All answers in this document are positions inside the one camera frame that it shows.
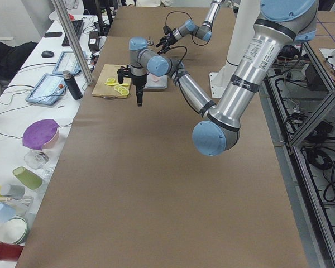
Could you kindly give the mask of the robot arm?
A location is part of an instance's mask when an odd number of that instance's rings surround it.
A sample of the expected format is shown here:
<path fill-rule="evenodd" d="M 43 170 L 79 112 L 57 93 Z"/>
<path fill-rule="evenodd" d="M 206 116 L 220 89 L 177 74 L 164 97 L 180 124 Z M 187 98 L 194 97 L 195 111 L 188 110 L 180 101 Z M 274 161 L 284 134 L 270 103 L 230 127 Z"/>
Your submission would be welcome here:
<path fill-rule="evenodd" d="M 154 52 L 143 37 L 129 41 L 130 64 L 119 68 L 118 80 L 131 78 L 137 103 L 142 104 L 147 75 L 168 76 L 202 121 L 193 129 L 197 150 L 216 156 L 238 141 L 240 118 L 281 49 L 311 40 L 316 31 L 317 1 L 262 1 L 251 39 L 221 99 L 215 103 L 186 71 L 182 61 Z"/>
<path fill-rule="evenodd" d="M 207 44 L 212 37 L 213 22 L 216 19 L 216 16 L 223 3 L 223 0 L 212 1 L 206 18 L 200 26 L 196 25 L 192 20 L 191 16 L 186 12 L 170 12 L 166 16 L 165 25 L 163 26 L 164 36 L 159 40 L 159 43 L 156 45 L 156 47 L 161 47 L 161 49 L 157 53 L 159 55 L 167 53 L 171 49 L 172 45 L 176 44 L 179 40 L 188 35 L 192 37 L 192 41 L 194 43 L 195 41 L 193 40 L 193 37 L 197 37 L 198 39 L 205 41 L 205 44 Z M 187 14 L 189 19 L 186 20 L 181 26 L 171 29 L 168 26 L 168 17 L 172 13 Z"/>

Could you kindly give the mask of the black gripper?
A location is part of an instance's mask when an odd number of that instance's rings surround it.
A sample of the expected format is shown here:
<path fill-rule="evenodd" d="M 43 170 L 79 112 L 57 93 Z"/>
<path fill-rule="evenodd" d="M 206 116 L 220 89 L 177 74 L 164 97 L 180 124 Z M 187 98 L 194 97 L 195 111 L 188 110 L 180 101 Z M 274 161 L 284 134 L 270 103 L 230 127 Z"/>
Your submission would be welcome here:
<path fill-rule="evenodd" d="M 123 83 L 124 78 L 130 78 L 130 77 L 131 77 L 131 70 L 129 65 L 121 66 L 118 69 L 117 78 L 120 84 Z M 143 87 L 136 87 L 136 101 L 137 106 L 141 107 L 143 102 Z"/>
<path fill-rule="evenodd" d="M 175 38 L 176 28 L 171 29 L 168 25 L 163 27 L 165 37 L 161 38 L 156 44 L 156 47 L 162 46 L 162 48 L 157 52 L 158 54 L 166 54 L 170 50 L 170 45 L 173 45 L 177 42 Z"/>

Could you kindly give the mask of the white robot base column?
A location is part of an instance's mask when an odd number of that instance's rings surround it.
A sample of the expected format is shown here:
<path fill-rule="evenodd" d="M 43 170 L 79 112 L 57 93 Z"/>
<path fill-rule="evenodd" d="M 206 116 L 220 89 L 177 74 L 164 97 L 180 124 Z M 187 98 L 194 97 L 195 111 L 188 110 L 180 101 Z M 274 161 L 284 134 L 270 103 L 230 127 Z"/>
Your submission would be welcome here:
<path fill-rule="evenodd" d="M 218 72 L 210 76 L 210 90 L 213 98 L 220 98 L 238 67 L 250 41 L 254 37 L 253 24 L 260 14 L 260 0 L 241 0 L 237 12 L 226 63 Z"/>

